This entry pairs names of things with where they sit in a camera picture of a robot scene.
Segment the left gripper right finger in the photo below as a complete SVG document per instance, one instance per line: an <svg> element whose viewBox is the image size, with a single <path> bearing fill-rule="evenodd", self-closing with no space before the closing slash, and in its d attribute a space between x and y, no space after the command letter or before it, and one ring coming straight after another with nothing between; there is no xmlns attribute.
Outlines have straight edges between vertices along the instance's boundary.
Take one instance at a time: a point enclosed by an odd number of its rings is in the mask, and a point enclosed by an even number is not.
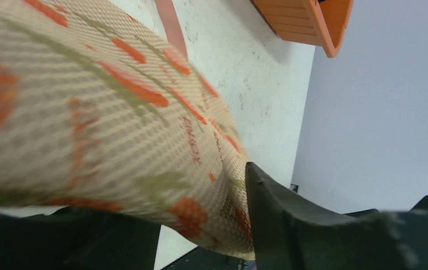
<svg viewBox="0 0 428 270"><path fill-rule="evenodd" d="M246 165L257 269L428 269L428 196L409 211L340 214Z"/></svg>

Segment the floral mesh laundry bag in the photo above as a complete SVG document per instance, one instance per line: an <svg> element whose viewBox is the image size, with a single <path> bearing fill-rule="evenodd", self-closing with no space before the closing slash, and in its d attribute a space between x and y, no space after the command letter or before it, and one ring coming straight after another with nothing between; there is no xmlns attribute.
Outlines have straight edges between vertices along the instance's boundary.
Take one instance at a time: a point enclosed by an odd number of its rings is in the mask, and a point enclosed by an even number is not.
<svg viewBox="0 0 428 270"><path fill-rule="evenodd" d="M110 1L0 1L0 206L132 215L255 258L227 104Z"/></svg>

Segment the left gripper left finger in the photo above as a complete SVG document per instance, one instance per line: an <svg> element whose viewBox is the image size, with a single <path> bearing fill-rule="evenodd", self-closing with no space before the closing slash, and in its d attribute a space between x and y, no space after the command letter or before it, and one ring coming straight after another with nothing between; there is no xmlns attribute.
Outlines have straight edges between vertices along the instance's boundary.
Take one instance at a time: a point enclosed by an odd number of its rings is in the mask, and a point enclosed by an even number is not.
<svg viewBox="0 0 428 270"><path fill-rule="evenodd" d="M160 229L81 208L29 217L0 213L0 269L153 269Z"/></svg>

